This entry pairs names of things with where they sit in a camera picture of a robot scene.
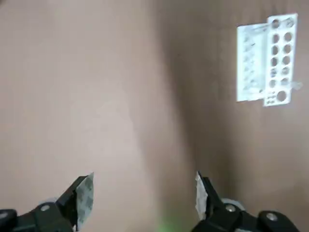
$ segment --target black plastic mount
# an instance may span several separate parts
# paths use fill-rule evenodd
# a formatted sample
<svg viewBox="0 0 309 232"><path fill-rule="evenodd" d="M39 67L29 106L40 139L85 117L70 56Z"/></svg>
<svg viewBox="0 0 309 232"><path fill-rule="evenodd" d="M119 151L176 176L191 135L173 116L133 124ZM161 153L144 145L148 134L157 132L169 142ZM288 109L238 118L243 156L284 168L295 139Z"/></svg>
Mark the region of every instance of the black plastic mount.
<svg viewBox="0 0 309 232"><path fill-rule="evenodd" d="M72 232L78 219L76 188L86 177L78 177L55 203L40 204L20 216L14 209L0 210L0 232Z"/></svg>
<svg viewBox="0 0 309 232"><path fill-rule="evenodd" d="M208 194L206 219L200 221L192 232L299 232L285 215L274 211L262 211L254 217L234 205L227 210L213 188L209 178L200 175Z"/></svg>

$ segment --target white plastic card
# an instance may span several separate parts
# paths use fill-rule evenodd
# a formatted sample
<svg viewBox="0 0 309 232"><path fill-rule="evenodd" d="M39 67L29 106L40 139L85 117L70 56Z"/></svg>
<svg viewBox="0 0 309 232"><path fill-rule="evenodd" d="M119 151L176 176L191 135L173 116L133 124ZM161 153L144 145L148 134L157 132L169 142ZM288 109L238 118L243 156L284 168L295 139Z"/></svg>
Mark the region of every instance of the white plastic card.
<svg viewBox="0 0 309 232"><path fill-rule="evenodd" d="M238 27L237 101L288 104L293 88L297 14Z"/></svg>

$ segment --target cardboard surface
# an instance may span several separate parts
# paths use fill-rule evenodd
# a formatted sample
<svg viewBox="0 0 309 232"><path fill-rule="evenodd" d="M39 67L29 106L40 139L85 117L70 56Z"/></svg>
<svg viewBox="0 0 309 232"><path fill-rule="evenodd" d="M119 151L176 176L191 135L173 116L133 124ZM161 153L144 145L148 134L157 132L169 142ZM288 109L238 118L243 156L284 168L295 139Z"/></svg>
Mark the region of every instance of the cardboard surface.
<svg viewBox="0 0 309 232"><path fill-rule="evenodd" d="M308 10L305 0L2 1L1 207L26 212L95 172L85 231L155 231L163 219L186 232L200 169L222 197L305 230ZM304 87L288 105L236 102L237 26L294 12Z"/></svg>

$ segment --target metal screw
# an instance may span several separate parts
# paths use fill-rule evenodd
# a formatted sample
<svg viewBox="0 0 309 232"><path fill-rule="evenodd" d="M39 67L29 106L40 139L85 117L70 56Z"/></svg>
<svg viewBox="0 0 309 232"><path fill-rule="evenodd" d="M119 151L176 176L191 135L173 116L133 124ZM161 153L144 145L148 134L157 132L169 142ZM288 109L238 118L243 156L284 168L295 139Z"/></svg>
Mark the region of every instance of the metal screw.
<svg viewBox="0 0 309 232"><path fill-rule="evenodd" d="M277 216L276 216L275 214L273 214L273 213L268 213L268 214L266 215L266 217L267 217L269 220L271 220L271 221L277 221L277 220L278 220Z"/></svg>
<svg viewBox="0 0 309 232"><path fill-rule="evenodd" d="M43 205L42 207L41 207L41 211L46 211L46 210L48 210L50 207L49 207L49 205Z"/></svg>
<svg viewBox="0 0 309 232"><path fill-rule="evenodd" d="M233 206L232 204L228 204L225 208L228 212L235 212L236 211L235 206Z"/></svg>
<svg viewBox="0 0 309 232"><path fill-rule="evenodd" d="M5 218L6 216L8 216L8 213L7 212L3 212L3 213L0 214L0 219Z"/></svg>
<svg viewBox="0 0 309 232"><path fill-rule="evenodd" d="M288 18L286 21L287 21L287 22L286 22L286 26L287 26L288 28L291 28L291 27L294 25L294 21L293 21L292 18Z"/></svg>

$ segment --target circular hole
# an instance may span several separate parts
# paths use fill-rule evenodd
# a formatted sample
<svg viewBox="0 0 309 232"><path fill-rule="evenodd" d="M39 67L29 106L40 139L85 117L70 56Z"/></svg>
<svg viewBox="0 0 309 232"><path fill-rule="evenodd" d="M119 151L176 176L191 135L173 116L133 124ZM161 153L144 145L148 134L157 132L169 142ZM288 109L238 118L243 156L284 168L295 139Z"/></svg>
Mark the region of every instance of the circular hole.
<svg viewBox="0 0 309 232"><path fill-rule="evenodd" d="M276 81L275 81L275 80L271 80L271 81L269 82L269 86L270 86L271 88L275 87L275 85L276 85Z"/></svg>
<svg viewBox="0 0 309 232"><path fill-rule="evenodd" d="M287 74L289 74L289 72L290 72L289 67L285 67L285 68L282 69L282 74L283 75L287 75Z"/></svg>
<svg viewBox="0 0 309 232"><path fill-rule="evenodd" d="M293 25L294 25L294 20L293 20L292 18L288 18L288 19L286 20L286 26L287 26L288 28L291 28Z"/></svg>
<svg viewBox="0 0 309 232"><path fill-rule="evenodd" d="M277 100L282 102L286 99L286 93L284 91L280 91L278 94L277 94Z"/></svg>
<svg viewBox="0 0 309 232"><path fill-rule="evenodd" d="M278 60L277 60L277 58L273 58L273 59L271 59L271 65L272 66L276 66L278 64Z"/></svg>
<svg viewBox="0 0 309 232"><path fill-rule="evenodd" d="M283 62L285 65L289 64L289 63L290 63L290 57L289 57L289 56L283 57L282 62Z"/></svg>
<svg viewBox="0 0 309 232"><path fill-rule="evenodd" d="M274 21L272 21L271 25L272 28L278 28L280 26L280 22L279 20L275 19Z"/></svg>
<svg viewBox="0 0 309 232"><path fill-rule="evenodd" d="M42 207L41 207L41 211L46 211L46 210L48 210L49 209L49 205L43 205Z"/></svg>
<svg viewBox="0 0 309 232"><path fill-rule="evenodd" d="M270 70L270 76L271 76L271 77L275 77L276 75L277 75L276 69L271 69L271 70Z"/></svg>
<svg viewBox="0 0 309 232"><path fill-rule="evenodd" d="M285 53L289 53L291 51L291 46L287 44L286 46L284 46L283 50Z"/></svg>
<svg viewBox="0 0 309 232"><path fill-rule="evenodd" d="M292 39L292 34L290 32L288 32L284 35L285 41L289 42L289 41L291 41L291 39Z"/></svg>
<svg viewBox="0 0 309 232"><path fill-rule="evenodd" d="M281 85L283 85L283 86L288 85L288 83L289 83L289 79L288 79L288 78L283 78L283 79L281 80Z"/></svg>
<svg viewBox="0 0 309 232"><path fill-rule="evenodd" d="M272 41L273 41L273 43L275 44L275 43L278 43L278 41L279 41L279 35L278 34L274 34L274 36L272 37Z"/></svg>
<svg viewBox="0 0 309 232"><path fill-rule="evenodd" d="M273 46L273 47L272 47L272 54L273 54L273 55L278 54L278 51L279 51L279 50L278 50L278 47L277 47L277 46Z"/></svg>

